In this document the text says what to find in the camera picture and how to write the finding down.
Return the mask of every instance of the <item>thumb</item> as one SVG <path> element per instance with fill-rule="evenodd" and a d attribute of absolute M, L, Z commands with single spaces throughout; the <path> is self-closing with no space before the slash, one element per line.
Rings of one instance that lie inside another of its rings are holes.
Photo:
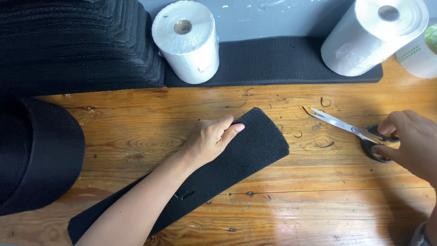
<path fill-rule="evenodd" d="M 243 129 L 244 125 L 241 123 L 231 125 L 228 129 L 225 130 L 225 132 L 223 132 L 219 144 L 223 147 L 226 147 L 229 142 Z"/>
<path fill-rule="evenodd" d="M 382 144 L 372 146 L 372 153 L 397 162 L 399 150 Z"/>

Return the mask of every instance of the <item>fingernail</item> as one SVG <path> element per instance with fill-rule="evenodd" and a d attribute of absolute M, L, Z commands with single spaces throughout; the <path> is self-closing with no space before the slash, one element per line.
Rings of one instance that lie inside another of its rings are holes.
<path fill-rule="evenodd" d="M 245 127 L 245 126 L 242 125 L 242 124 L 239 125 L 239 126 L 237 126 L 237 131 L 238 131 L 238 132 L 242 131 L 242 130 L 244 129 L 244 127 Z"/>

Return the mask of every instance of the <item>gray wall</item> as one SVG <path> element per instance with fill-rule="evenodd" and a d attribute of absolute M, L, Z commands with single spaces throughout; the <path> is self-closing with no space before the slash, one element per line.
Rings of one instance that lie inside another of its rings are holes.
<path fill-rule="evenodd" d="M 176 0 L 139 0 L 152 18 Z M 214 15 L 220 41 L 326 37 L 353 0 L 197 0 Z M 437 22 L 437 0 L 424 0 Z"/>

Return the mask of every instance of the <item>scissors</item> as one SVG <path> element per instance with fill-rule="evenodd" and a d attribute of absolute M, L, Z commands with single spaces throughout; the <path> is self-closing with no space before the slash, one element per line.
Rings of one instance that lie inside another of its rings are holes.
<path fill-rule="evenodd" d="M 392 143 L 399 142 L 398 137 L 395 137 L 395 136 L 387 137 L 387 136 L 380 134 L 378 132 L 379 124 L 369 126 L 367 129 L 361 129 L 361 128 L 349 125 L 346 122 L 341 121 L 341 120 L 339 120 L 339 119 L 337 119 L 337 118 L 335 118 L 327 113 L 324 113 L 320 110 L 316 110 L 316 109 L 311 108 L 312 111 L 317 113 L 317 114 L 314 114 L 314 113 L 308 113 L 308 111 L 306 111 L 306 109 L 304 107 L 302 107 L 302 108 L 303 108 L 303 110 L 305 110 L 305 112 L 307 114 L 311 115 L 312 117 L 315 117 L 319 120 L 323 120 L 326 123 L 329 123 L 333 126 L 336 126 L 338 128 L 341 128 L 343 130 L 346 130 L 348 132 L 351 132 L 351 133 L 357 135 L 361 139 L 361 147 L 363 148 L 364 152 L 366 153 L 366 155 L 368 157 L 370 157 L 378 162 L 384 162 L 384 163 L 391 162 L 391 160 L 389 160 L 389 159 L 379 158 L 376 155 L 374 155 L 371 151 L 372 146 L 379 145 L 379 143 L 377 143 L 377 142 L 373 141 L 372 139 L 363 135 L 363 133 L 369 134 L 369 135 L 372 135 L 372 136 L 376 137 L 377 139 L 384 141 L 384 142 L 392 142 Z"/>

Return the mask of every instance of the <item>forearm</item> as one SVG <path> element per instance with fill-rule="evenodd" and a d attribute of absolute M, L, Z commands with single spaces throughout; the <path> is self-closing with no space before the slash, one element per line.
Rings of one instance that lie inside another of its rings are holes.
<path fill-rule="evenodd" d="M 143 245 L 165 205 L 194 171 L 187 161 L 180 152 L 164 161 L 110 206 L 76 245 Z"/>
<path fill-rule="evenodd" d="M 425 228 L 425 235 L 433 246 L 437 246 L 437 204 Z"/>

